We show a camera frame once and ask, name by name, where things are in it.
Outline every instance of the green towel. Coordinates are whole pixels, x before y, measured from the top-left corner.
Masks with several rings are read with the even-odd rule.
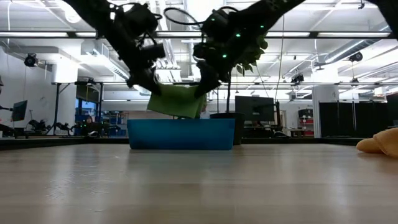
[[[197,86],[175,86],[159,84],[162,96],[151,94],[148,110],[184,118],[198,118],[206,95],[196,99],[193,94]]]

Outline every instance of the blue bin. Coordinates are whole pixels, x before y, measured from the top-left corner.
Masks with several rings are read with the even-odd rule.
[[[231,150],[234,119],[131,119],[131,149]]]

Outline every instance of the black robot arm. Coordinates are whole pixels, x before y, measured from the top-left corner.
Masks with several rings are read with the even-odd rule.
[[[398,1],[369,1],[379,7],[392,32],[397,34]],[[304,0],[261,0],[241,11],[232,7],[214,10],[201,28],[210,41],[194,46],[193,55],[202,59],[197,63],[202,80],[195,96],[200,97],[220,85],[218,80],[228,82],[232,68],[245,50],[256,43],[256,39],[264,35],[286,12],[302,2]],[[233,11],[227,14],[225,9]]]
[[[155,43],[150,47],[142,47],[137,41],[156,30],[160,15],[151,13],[146,4],[131,3],[134,5],[132,9],[123,12],[121,6],[112,5],[107,0],[64,1],[117,51],[130,69],[129,87],[140,85],[157,95],[161,94],[154,77],[154,62],[165,57],[163,46]],[[398,33],[398,1],[369,1],[379,7],[393,33]],[[229,72],[245,49],[259,35],[265,34],[281,16],[302,2],[304,0],[261,0],[247,9],[229,14],[223,8],[213,11],[203,23],[202,32],[215,40],[217,45],[202,42],[194,47],[194,56],[201,59],[197,66],[202,77],[195,96],[200,97],[218,87],[219,80],[227,82],[230,79]],[[115,20],[110,18],[111,12],[115,12]]]
[[[159,86],[154,78],[154,62],[165,57],[162,44],[143,47],[142,38],[149,36],[158,26],[160,15],[148,10],[148,5],[129,3],[133,7],[124,12],[122,6],[114,5],[107,0],[64,0],[97,30],[98,37],[105,37],[119,54],[119,59],[130,69],[127,85],[140,85],[160,95]]]

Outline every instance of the black monitor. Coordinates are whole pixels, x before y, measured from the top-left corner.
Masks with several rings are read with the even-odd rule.
[[[235,96],[235,112],[246,121],[275,121],[274,99],[256,96]]]
[[[14,103],[14,107],[12,108],[12,121],[25,120],[26,108],[27,100]]]

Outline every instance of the orange object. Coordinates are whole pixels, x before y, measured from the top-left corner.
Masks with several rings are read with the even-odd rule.
[[[375,134],[373,139],[387,156],[398,158],[398,128],[381,131]]]
[[[379,153],[379,154],[383,153],[383,151],[380,149],[377,142],[373,138],[363,139],[356,145],[356,149],[361,152],[367,152],[367,153]]]

